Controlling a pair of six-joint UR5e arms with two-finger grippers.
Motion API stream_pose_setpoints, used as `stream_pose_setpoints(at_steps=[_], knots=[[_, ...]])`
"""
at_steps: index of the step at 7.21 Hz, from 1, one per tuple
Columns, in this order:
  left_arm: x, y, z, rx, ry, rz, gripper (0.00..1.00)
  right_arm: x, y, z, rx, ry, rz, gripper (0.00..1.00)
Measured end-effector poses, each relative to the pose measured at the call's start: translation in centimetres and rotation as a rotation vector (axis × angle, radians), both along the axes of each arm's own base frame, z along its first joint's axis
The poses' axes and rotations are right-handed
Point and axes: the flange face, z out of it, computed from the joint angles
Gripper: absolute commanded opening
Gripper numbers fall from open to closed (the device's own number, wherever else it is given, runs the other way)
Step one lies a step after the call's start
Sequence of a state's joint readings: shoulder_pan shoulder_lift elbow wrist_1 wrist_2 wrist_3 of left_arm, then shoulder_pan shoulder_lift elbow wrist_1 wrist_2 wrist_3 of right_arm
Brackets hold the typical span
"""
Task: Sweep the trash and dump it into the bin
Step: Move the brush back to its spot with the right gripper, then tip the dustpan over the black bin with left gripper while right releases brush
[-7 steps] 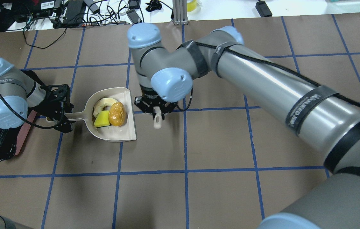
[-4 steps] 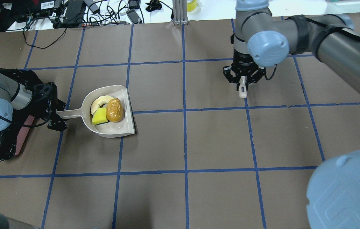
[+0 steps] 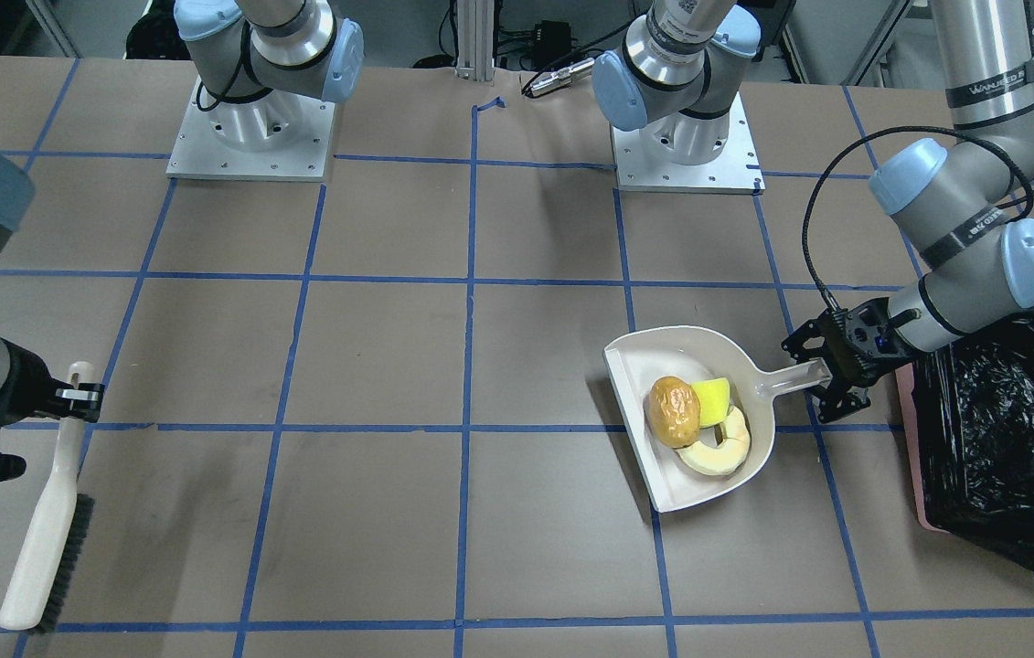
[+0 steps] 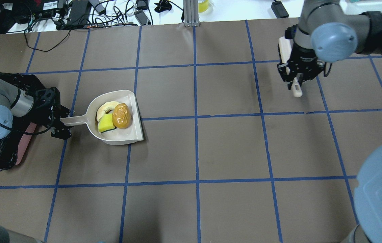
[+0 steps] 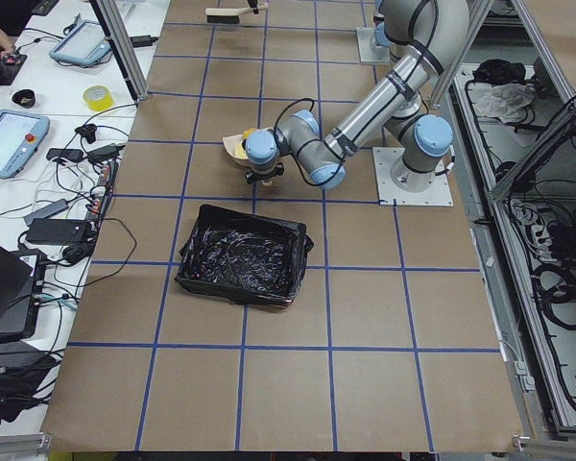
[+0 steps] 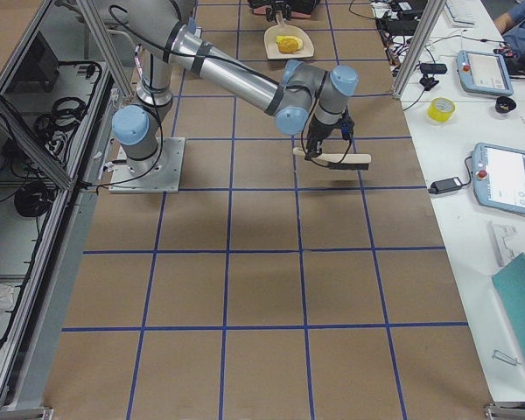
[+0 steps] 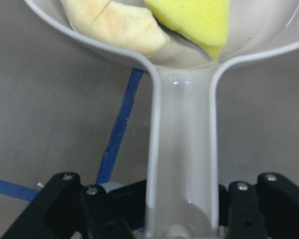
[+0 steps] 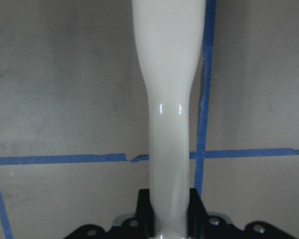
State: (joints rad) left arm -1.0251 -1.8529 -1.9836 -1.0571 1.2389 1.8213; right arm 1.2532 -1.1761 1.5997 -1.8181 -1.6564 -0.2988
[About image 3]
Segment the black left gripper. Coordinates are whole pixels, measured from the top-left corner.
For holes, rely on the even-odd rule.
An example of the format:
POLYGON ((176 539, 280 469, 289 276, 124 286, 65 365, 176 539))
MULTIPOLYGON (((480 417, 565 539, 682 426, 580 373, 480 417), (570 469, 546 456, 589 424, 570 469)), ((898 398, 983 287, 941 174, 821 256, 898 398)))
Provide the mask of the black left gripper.
POLYGON ((900 337, 886 305, 826 309, 805 321, 781 346, 798 363, 814 358, 825 362, 829 383, 810 387, 821 422, 870 407, 868 388, 915 358, 915 349, 900 337))

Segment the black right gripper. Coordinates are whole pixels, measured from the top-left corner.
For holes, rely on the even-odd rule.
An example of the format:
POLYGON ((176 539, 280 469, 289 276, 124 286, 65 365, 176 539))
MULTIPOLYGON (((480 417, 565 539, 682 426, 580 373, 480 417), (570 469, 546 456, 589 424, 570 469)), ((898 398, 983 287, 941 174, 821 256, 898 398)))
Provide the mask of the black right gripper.
MULTIPOLYGON (((45 362, 32 353, 11 355, 10 375, 0 387, 0 432, 24 418, 78 418, 95 422, 101 416, 107 387, 99 382, 70 375, 66 380, 52 377, 45 362)), ((25 459, 0 452, 0 482, 10 482, 24 474, 25 459)))

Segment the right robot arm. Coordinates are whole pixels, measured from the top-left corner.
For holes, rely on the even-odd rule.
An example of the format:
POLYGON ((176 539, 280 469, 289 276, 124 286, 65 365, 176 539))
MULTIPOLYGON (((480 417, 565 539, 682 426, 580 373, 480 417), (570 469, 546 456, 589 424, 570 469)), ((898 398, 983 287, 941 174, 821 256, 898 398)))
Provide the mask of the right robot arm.
MULTIPOLYGON (((301 126, 301 100, 341 103, 365 62, 365 32, 329 1, 174 1, 171 21, 197 67, 195 107, 221 141, 262 150, 301 126)), ((35 187, 0 154, 0 255, 35 187)), ((52 376, 35 353, 0 337, 0 433, 24 418, 99 419, 104 386, 52 376)), ((25 460, 0 452, 0 482, 25 460)))

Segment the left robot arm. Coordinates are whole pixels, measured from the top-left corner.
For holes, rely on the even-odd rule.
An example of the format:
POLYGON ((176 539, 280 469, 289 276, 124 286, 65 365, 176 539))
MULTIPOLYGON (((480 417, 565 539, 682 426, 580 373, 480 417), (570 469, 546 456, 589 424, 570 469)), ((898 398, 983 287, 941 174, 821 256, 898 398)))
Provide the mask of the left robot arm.
MULTIPOLYGON (((817 416, 866 408, 886 373, 1034 305, 1034 55, 1025 1, 934 1, 952 125, 876 168, 870 192, 929 270, 917 283, 852 309, 827 287, 825 310, 785 338, 798 363, 822 359, 817 416)), ((618 131, 659 128, 685 165, 729 136, 730 106, 762 27, 734 1, 655 1, 595 61, 594 95, 618 131)))

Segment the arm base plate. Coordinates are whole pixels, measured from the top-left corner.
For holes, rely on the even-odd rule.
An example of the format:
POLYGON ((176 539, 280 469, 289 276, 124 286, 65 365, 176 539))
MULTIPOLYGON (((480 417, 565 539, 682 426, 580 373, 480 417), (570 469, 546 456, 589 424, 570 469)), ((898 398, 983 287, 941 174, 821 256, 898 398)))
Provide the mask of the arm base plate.
POLYGON ((634 131, 610 129, 617 186, 662 193, 760 193, 766 187, 742 96, 718 118, 683 112, 634 131))
POLYGON ((168 159, 174 179, 323 183, 340 104, 272 91, 248 104, 217 104, 192 87, 168 159))

